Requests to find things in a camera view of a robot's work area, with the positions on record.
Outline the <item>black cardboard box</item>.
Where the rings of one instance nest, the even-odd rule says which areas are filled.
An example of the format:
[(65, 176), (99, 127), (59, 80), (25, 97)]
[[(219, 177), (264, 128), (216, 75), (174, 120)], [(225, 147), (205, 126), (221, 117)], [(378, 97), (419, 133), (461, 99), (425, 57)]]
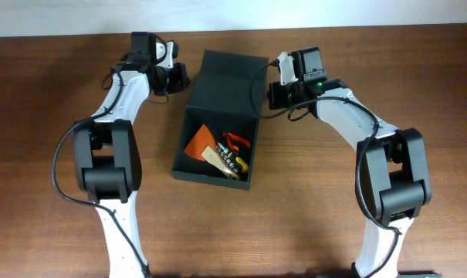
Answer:
[(252, 172), (234, 181), (213, 165), (191, 158), (185, 147), (203, 125), (217, 141), (231, 132), (251, 143), (246, 162), (252, 167), (258, 136), (259, 118), (266, 92), (269, 59), (206, 50), (201, 69), (185, 106), (184, 123), (178, 139), (171, 173), (173, 178), (248, 191)]

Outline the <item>orange scraper wooden handle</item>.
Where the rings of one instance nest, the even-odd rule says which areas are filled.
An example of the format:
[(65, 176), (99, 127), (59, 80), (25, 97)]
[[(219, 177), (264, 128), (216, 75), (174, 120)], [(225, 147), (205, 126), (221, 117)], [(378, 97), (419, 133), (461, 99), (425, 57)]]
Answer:
[(236, 174), (222, 159), (216, 151), (217, 144), (209, 128), (202, 124), (194, 137), (184, 148), (184, 153), (198, 161), (205, 161), (217, 168), (227, 179), (239, 181), (240, 176)]

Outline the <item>red handled cutting pliers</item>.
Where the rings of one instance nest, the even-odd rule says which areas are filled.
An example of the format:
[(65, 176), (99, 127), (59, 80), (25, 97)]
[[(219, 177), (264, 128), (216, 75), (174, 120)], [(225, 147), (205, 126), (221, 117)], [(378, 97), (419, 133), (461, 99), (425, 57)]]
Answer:
[(246, 151), (252, 147), (250, 141), (248, 141), (244, 137), (241, 137), (237, 134), (233, 134), (231, 132), (225, 132), (223, 134), (223, 137), (226, 139), (228, 148), (232, 151), (236, 151), (236, 152)]

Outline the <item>yellow black stubby screwdriver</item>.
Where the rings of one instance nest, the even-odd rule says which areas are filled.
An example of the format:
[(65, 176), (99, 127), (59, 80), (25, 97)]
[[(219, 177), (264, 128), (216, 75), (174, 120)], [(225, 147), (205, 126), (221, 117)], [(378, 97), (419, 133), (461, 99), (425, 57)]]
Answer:
[(232, 152), (227, 158), (228, 166), (237, 174), (249, 172), (249, 165), (236, 153)]

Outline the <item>orange socket bit rail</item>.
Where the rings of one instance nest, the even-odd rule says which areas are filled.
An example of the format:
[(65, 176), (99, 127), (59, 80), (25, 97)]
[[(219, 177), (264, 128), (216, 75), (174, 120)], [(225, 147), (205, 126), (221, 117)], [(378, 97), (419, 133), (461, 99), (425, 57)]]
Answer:
[(239, 173), (239, 168), (235, 164), (235, 155), (222, 143), (217, 143), (217, 152), (228, 167), (236, 174)]

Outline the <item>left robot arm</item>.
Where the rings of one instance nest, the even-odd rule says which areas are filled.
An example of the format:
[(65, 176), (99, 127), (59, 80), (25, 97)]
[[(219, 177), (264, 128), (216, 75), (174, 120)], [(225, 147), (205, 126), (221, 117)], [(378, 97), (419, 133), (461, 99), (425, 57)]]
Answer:
[(167, 99), (189, 86), (185, 64), (176, 62), (178, 55), (174, 40), (132, 32), (130, 51), (103, 79), (108, 94), (101, 106), (70, 132), (76, 180), (100, 217), (111, 277), (151, 274), (137, 224), (142, 166), (133, 125), (151, 95)]

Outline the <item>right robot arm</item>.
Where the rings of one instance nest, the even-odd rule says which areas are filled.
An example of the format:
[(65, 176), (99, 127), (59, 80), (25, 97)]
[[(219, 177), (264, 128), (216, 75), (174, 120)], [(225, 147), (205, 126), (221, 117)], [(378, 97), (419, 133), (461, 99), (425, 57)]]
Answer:
[(283, 52), (270, 62), (276, 116), (305, 109), (332, 127), (356, 152), (355, 195), (364, 215), (364, 238), (351, 265), (353, 277), (397, 277), (404, 237), (431, 201), (425, 141), (415, 128), (400, 129), (371, 112), (339, 79), (328, 79), (314, 46)]

